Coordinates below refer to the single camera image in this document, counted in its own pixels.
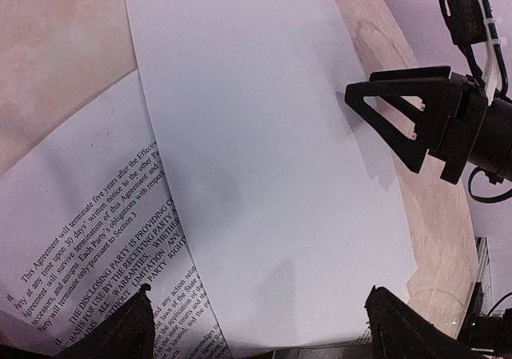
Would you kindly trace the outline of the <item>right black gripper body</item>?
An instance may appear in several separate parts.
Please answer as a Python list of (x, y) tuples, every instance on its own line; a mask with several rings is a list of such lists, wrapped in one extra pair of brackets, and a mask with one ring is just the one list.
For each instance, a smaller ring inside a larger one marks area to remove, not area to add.
[(448, 115), (437, 155), (445, 162), (441, 179), (456, 183), (468, 162), (484, 170), (494, 181), (511, 179), (511, 100), (494, 98), (472, 77), (452, 73), (455, 95), (448, 100)]

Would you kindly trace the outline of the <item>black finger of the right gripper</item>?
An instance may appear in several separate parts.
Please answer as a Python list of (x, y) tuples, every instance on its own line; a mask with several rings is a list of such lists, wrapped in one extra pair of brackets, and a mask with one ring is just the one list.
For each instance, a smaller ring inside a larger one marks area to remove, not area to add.
[(440, 152), (465, 83), (449, 66), (374, 72), (346, 87), (345, 103), (417, 174), (427, 154)]

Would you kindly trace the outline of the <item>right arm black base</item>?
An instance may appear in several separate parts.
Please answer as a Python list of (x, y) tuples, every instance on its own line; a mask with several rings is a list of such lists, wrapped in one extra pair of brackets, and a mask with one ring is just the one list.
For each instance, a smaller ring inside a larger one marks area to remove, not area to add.
[(492, 315), (510, 296), (511, 293), (507, 293), (491, 307), (490, 311), (483, 313), (484, 293), (482, 283), (477, 282), (457, 340), (477, 353), (511, 358), (511, 309), (506, 309), (500, 316)]

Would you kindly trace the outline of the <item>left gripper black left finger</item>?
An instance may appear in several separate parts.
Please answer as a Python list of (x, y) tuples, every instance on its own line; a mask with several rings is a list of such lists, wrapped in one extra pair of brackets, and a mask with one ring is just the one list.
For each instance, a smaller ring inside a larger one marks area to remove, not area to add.
[(146, 294), (150, 290), (150, 285), (143, 284), (92, 333), (56, 354), (56, 358), (152, 358), (155, 322)]

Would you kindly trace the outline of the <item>white sheet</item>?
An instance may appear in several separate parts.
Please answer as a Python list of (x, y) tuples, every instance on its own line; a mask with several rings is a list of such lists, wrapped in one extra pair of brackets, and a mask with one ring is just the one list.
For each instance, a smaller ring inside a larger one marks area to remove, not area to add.
[(231, 352), (352, 341), (416, 269), (334, 0), (126, 0), (172, 198)]

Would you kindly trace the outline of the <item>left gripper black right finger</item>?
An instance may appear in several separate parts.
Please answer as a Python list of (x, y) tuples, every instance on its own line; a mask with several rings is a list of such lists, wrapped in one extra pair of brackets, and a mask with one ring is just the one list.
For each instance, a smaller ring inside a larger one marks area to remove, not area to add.
[(471, 359), (476, 352), (434, 327), (385, 287), (366, 299), (374, 358)]

